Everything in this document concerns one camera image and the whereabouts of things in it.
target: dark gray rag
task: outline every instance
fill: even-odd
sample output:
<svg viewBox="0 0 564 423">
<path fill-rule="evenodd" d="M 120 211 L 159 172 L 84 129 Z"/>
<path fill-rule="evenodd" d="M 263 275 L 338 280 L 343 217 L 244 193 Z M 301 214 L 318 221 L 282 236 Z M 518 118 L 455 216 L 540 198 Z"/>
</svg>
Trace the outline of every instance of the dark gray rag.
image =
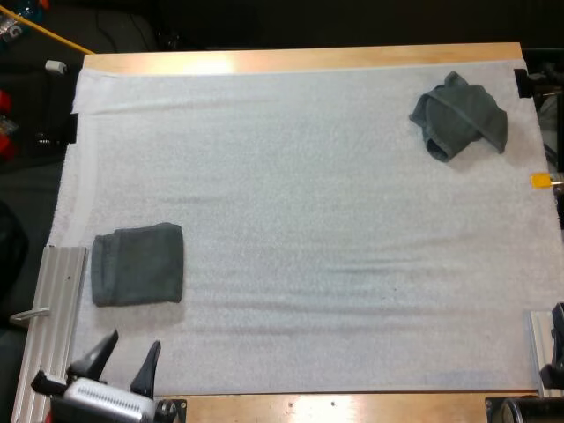
<svg viewBox="0 0 564 423">
<path fill-rule="evenodd" d="M 507 113 L 482 85 L 468 85 L 454 71 L 444 85 L 421 96 L 409 117 L 423 129 L 427 150 L 440 161 L 449 161 L 482 137 L 499 153 L 508 141 Z"/>
<path fill-rule="evenodd" d="M 183 268 L 184 242 L 178 225 L 160 223 L 98 235 L 92 247 L 94 304 L 180 302 Z"/>
</svg>

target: table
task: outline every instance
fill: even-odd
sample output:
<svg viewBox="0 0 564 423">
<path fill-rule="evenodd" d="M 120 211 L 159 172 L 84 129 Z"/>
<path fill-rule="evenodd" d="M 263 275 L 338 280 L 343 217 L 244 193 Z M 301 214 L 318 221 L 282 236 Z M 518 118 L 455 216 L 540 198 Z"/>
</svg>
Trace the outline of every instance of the table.
<svg viewBox="0 0 564 423">
<path fill-rule="evenodd" d="M 122 74 L 211 75 L 521 59 L 518 43 L 369 48 L 143 53 L 85 57 L 85 67 Z M 485 397 L 521 392 L 188 396 L 190 423 L 405 420 L 485 422 Z"/>
</svg>

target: gray cloth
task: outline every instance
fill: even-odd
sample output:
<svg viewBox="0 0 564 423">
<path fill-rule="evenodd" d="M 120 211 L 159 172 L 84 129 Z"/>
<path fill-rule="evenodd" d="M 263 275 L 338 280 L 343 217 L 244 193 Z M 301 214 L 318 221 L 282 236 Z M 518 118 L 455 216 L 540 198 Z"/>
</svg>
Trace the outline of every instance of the gray cloth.
<svg viewBox="0 0 564 423">
<path fill-rule="evenodd" d="M 484 137 L 499 152 L 508 141 L 508 115 L 482 85 L 468 83 L 452 71 L 419 99 L 410 119 L 423 129 L 429 153 L 449 161 L 466 146 Z"/>
<path fill-rule="evenodd" d="M 180 302 L 182 229 L 171 223 L 98 235 L 92 248 L 94 304 L 131 306 Z"/>
</svg>

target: gray fabric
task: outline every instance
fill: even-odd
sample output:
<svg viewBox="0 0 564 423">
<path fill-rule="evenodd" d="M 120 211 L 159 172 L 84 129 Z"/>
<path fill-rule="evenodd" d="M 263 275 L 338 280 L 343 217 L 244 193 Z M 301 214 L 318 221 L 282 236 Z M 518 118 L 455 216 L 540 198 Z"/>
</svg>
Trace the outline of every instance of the gray fabric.
<svg viewBox="0 0 564 423">
<path fill-rule="evenodd" d="M 8 422 L 18 388 L 26 333 L 22 330 L 0 329 L 0 422 Z"/>
<path fill-rule="evenodd" d="M 29 167 L 0 174 L 0 199 L 18 216 L 29 239 L 26 260 L 16 284 L 0 301 L 0 319 L 32 308 L 43 247 L 55 212 L 63 163 Z"/>
<path fill-rule="evenodd" d="M 419 99 L 410 119 L 423 130 L 429 153 L 449 161 L 466 146 L 484 137 L 498 152 L 505 150 L 508 116 L 481 85 L 468 83 L 452 71 Z"/>
<path fill-rule="evenodd" d="M 523 66 L 82 70 L 51 241 L 167 220 L 189 244 L 181 307 L 97 308 L 86 269 L 73 357 L 117 328 L 127 387 L 160 339 L 157 395 L 535 388 L 527 310 L 561 298 L 564 248 Z M 504 154 L 420 142 L 406 116 L 452 70 L 508 111 Z"/>
<path fill-rule="evenodd" d="M 180 302 L 184 246 L 171 223 L 98 235 L 92 248 L 94 304 L 131 306 Z"/>
</svg>

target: metal bracket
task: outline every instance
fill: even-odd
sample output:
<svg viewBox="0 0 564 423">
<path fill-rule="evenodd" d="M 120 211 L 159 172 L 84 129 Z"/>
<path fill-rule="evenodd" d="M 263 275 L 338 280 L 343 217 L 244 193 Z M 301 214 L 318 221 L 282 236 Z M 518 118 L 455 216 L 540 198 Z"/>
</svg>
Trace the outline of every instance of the metal bracket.
<svg viewBox="0 0 564 423">
<path fill-rule="evenodd" d="M 51 309 L 49 307 L 37 308 L 35 310 L 27 310 L 22 313 L 10 316 L 10 323 L 22 328 L 29 326 L 29 321 L 34 317 L 41 317 L 43 315 L 50 315 Z"/>
<path fill-rule="evenodd" d="M 64 377 L 71 355 L 85 260 L 86 249 L 82 247 L 44 248 L 33 308 L 12 317 L 16 324 L 29 323 L 29 329 L 11 423 L 45 420 L 48 399 L 35 394 L 31 383 L 39 370 Z"/>
</svg>

